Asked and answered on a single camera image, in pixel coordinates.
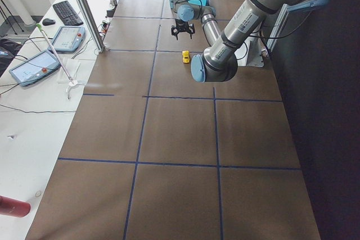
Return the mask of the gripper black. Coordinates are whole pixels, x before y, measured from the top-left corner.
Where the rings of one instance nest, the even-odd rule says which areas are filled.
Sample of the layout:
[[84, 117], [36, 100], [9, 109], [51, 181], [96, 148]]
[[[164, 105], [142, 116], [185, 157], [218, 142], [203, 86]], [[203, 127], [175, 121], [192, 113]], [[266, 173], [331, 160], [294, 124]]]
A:
[[171, 27], [171, 35], [178, 40], [178, 33], [187, 32], [192, 39], [192, 35], [195, 33], [195, 27], [193, 25], [189, 25], [187, 21], [183, 21], [181, 19], [175, 19], [175, 26]]

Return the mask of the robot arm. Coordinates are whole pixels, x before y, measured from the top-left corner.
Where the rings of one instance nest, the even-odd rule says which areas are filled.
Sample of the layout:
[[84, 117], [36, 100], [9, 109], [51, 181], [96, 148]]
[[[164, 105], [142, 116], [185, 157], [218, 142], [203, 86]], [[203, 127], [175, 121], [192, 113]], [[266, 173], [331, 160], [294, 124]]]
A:
[[301, 10], [313, 10], [329, 0], [244, 0], [223, 31], [219, 30], [214, 8], [188, 0], [169, 0], [175, 19], [172, 35], [194, 34], [189, 21], [199, 19], [209, 47], [191, 60], [191, 74], [197, 82], [223, 82], [231, 80], [237, 71], [235, 52], [252, 34], [268, 14], [276, 13], [284, 4]]

